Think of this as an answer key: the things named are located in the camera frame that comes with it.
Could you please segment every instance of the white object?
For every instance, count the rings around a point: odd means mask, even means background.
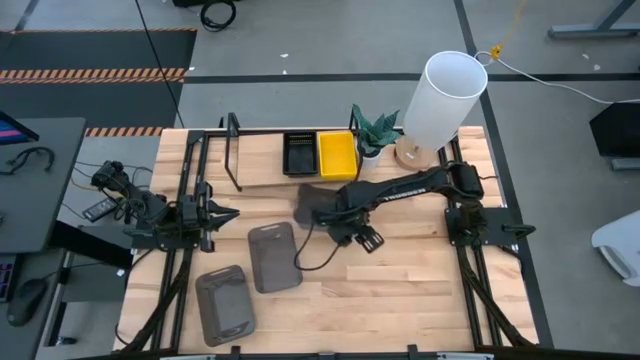
[[[596,230],[591,243],[622,281],[640,287],[640,210]]]
[[[378,166],[378,163],[380,162],[380,158],[381,157],[382,157],[382,150],[380,150],[378,155],[375,156],[375,157],[363,156],[362,157],[362,167],[360,168],[360,171],[361,172],[365,172],[365,171],[370,171],[370,170],[375,169],[375,167]]]
[[[478,55],[480,55],[480,54],[491,56],[491,54],[489,54],[489,53],[488,53],[488,52],[486,52],[486,51],[478,51],[478,53],[477,53],[474,57],[475,57],[475,58],[477,58],[477,57],[478,57]],[[571,91],[573,91],[573,92],[575,92],[575,93],[578,93],[578,94],[580,94],[580,95],[582,95],[582,96],[586,97],[587,99],[592,100],[592,101],[595,101],[595,102],[597,102],[597,103],[599,103],[599,104],[609,105],[609,104],[613,104],[613,103],[617,103],[617,102],[620,102],[620,103],[640,102],[640,99],[629,99],[629,100],[620,100],[620,101],[608,101],[608,100],[601,100],[601,99],[598,99],[598,98],[596,98],[596,97],[593,97],[593,96],[591,96],[591,95],[589,95],[589,94],[587,94],[587,93],[585,93],[585,92],[583,92],[583,91],[580,91],[580,90],[578,90],[578,89],[572,88],[571,86],[567,86],[567,85],[563,85],[563,84],[550,83],[550,82],[546,82],[546,81],[540,80],[540,79],[538,79],[538,78],[537,78],[537,77],[535,77],[535,76],[531,76],[531,75],[527,74],[526,72],[524,72],[524,71],[522,71],[522,70],[518,70],[518,69],[514,68],[513,66],[511,66],[511,65],[507,64],[506,62],[504,62],[504,61],[502,61],[502,60],[500,60],[500,59],[498,59],[497,61],[498,61],[500,64],[502,64],[502,66],[506,67],[507,69],[509,69],[509,70],[511,70],[511,71],[513,71],[513,72],[515,72],[515,73],[518,73],[518,74],[520,74],[520,75],[526,76],[526,77],[528,77],[529,79],[531,79],[531,80],[533,80],[533,81],[536,81],[536,82],[539,82],[539,83],[540,83],[540,84],[542,84],[542,85],[547,85],[547,86],[551,86],[551,87],[559,87],[559,88],[563,88],[563,89],[571,90]],[[484,65],[484,66],[487,66],[487,65],[490,65],[490,64],[493,64],[493,59],[492,59],[492,58],[490,58],[490,60],[489,60],[489,62],[488,62],[488,63],[483,64],[483,65]]]
[[[440,149],[458,131],[487,79],[484,66],[472,56],[458,51],[433,55],[405,113],[405,135],[421,148]]]

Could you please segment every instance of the yellow container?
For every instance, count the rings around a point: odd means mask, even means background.
[[[358,172],[356,147],[350,131],[319,132],[320,176],[327,181],[353,180]]]

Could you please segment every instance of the white cable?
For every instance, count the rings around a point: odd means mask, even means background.
[[[480,55],[480,54],[482,54],[482,55],[488,55],[488,56],[489,56],[489,58],[491,59],[491,60],[490,60],[488,63],[486,63],[486,64],[483,64],[482,62],[480,62],[483,66],[491,65],[491,64],[493,63],[493,58],[491,58],[491,54],[490,54],[490,53],[488,53],[487,51],[478,51],[478,53],[474,56],[474,58],[476,58],[476,60],[478,60],[478,55]],[[555,83],[550,83],[550,82],[546,82],[546,81],[540,80],[540,79],[538,79],[538,78],[536,78],[536,77],[534,77],[534,76],[531,76],[531,75],[529,75],[529,74],[525,73],[524,71],[520,71],[520,70],[518,70],[518,69],[514,68],[513,66],[511,66],[511,65],[509,65],[509,64],[507,64],[507,63],[505,63],[504,61],[502,61],[502,60],[500,60],[500,59],[497,59],[497,61],[498,61],[500,64],[502,64],[502,66],[506,67],[507,69],[509,69],[509,70],[511,70],[511,71],[513,71],[513,72],[515,72],[515,73],[518,73],[518,74],[520,74],[520,75],[526,76],[526,77],[528,77],[529,79],[531,79],[531,80],[533,80],[533,81],[537,81],[537,82],[539,82],[539,83],[540,83],[540,84],[542,84],[542,85],[547,85],[547,86],[551,86],[551,87],[559,87],[559,88],[563,88],[563,89],[571,90],[571,91],[573,91],[573,92],[575,92],[575,93],[578,93],[578,94],[580,94],[580,95],[582,95],[582,96],[586,97],[586,98],[587,98],[587,99],[589,99],[589,100],[595,101],[595,102],[600,103],[600,104],[610,105],[610,104],[614,104],[614,103],[640,102],[640,99],[630,99],[630,100],[621,100],[621,101],[606,101],[606,100],[601,100],[601,99],[595,98],[595,97],[593,97],[593,96],[591,96],[591,95],[589,95],[589,94],[587,94],[587,93],[584,93],[584,92],[582,92],[582,91],[580,91],[580,90],[578,90],[578,89],[574,89],[574,88],[572,88],[571,86],[567,86],[567,85],[563,85],[563,84],[555,84]]]

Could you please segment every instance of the wooden lamp base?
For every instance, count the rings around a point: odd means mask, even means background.
[[[407,136],[398,139],[395,153],[398,165],[411,171],[428,169],[438,161],[437,152],[415,145]]]

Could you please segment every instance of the green plant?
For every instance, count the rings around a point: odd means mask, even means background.
[[[358,148],[363,150],[364,156],[374,157],[378,155],[383,147],[395,143],[401,136],[399,133],[393,131],[399,112],[400,110],[397,110],[389,116],[382,114],[378,120],[372,124],[362,115],[360,107],[353,104],[351,113],[360,128],[358,132]]]

